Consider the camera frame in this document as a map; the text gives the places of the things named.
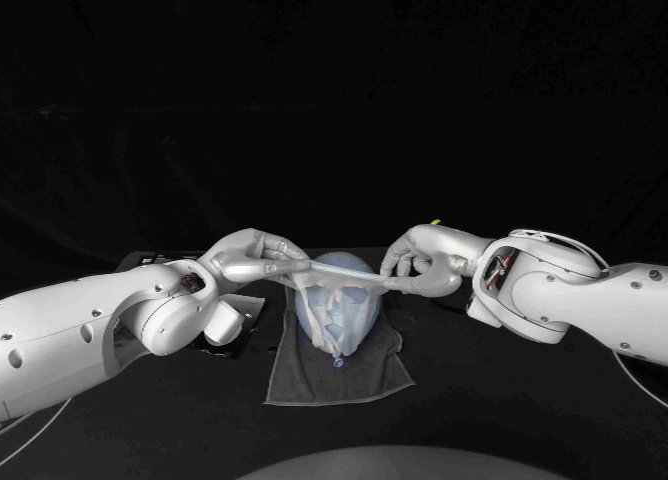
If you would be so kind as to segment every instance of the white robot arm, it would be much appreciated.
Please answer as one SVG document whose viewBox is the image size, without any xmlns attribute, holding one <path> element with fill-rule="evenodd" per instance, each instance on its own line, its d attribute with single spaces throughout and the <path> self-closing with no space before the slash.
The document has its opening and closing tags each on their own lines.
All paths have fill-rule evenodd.
<svg viewBox="0 0 668 480">
<path fill-rule="evenodd" d="M 194 260 L 145 265 L 30 290 L 0 301 L 0 422 L 114 378 L 147 354 L 177 352 L 204 332 L 229 343 L 243 316 L 222 300 L 248 282 L 308 270 L 302 250 L 255 229 Z M 131 334 L 116 336 L 122 322 Z"/>
<path fill-rule="evenodd" d="M 439 225 L 413 227 L 392 245 L 382 273 L 395 266 L 387 288 L 426 297 L 473 278 L 467 314 L 529 340 L 555 344 L 575 325 L 618 353 L 668 366 L 668 266 L 609 267 L 556 234 L 516 230 L 491 240 Z"/>
</svg>

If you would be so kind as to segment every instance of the towel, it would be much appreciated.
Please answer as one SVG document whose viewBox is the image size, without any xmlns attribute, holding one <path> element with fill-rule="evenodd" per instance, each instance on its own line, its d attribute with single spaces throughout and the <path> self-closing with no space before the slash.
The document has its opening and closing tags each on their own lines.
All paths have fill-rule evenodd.
<svg viewBox="0 0 668 480">
<path fill-rule="evenodd" d="M 287 287 L 284 334 L 274 362 L 268 405 L 325 406 L 364 403 L 415 385 L 398 353 L 402 336 L 385 308 L 359 349 L 334 367 L 333 357 L 313 346 L 295 314 L 295 292 Z"/>
</svg>

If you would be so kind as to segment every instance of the black table surface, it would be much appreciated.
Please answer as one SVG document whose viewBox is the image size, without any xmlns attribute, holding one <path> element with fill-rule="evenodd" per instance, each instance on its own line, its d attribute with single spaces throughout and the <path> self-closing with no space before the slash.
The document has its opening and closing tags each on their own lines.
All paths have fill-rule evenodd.
<svg viewBox="0 0 668 480">
<path fill-rule="evenodd" d="M 376 268 L 385 250 L 307 252 L 349 251 Z M 142 357 L 73 398 L 0 479 L 235 479 L 301 455 L 369 445 L 483 452 L 572 479 L 668 478 L 668 411 L 578 329 L 558 345 L 537 344 L 444 308 L 465 305 L 465 286 L 439 301 L 389 292 L 418 385 L 367 404 L 278 407 L 263 401 L 284 286 L 259 281 L 238 293 L 266 298 L 240 358 L 190 349 Z"/>
</svg>

